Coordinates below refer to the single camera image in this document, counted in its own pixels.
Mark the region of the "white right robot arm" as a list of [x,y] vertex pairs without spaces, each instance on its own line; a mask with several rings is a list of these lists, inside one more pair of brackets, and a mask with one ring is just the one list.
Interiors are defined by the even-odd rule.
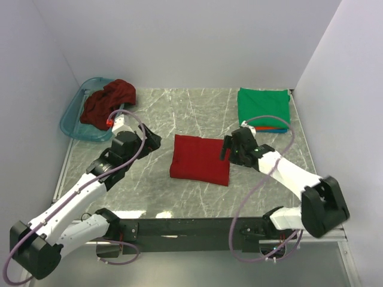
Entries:
[[255,133],[241,127],[223,139],[220,159],[253,168],[290,190],[298,207],[276,207],[262,217],[261,234],[277,238],[284,230],[305,230],[315,238],[323,237],[350,218],[338,181],[310,173],[284,158],[267,144],[259,145]]

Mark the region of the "bright red t shirt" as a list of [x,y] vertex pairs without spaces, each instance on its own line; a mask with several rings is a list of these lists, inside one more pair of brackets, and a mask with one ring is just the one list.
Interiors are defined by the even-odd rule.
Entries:
[[170,177],[228,186],[230,161],[228,152],[220,159],[223,143],[222,139],[175,135]]

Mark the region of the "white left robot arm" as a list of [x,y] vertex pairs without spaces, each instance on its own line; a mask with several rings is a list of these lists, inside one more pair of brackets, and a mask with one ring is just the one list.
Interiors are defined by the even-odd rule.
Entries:
[[120,219],[107,209],[82,223],[73,225],[72,221],[123,179],[135,160],[160,148],[159,135],[145,124],[139,128],[141,136],[126,126],[115,129],[111,146],[102,151],[61,199],[27,224],[18,221],[11,227],[11,257],[32,277],[47,277],[63,257],[86,241],[98,237],[113,240],[119,235]]

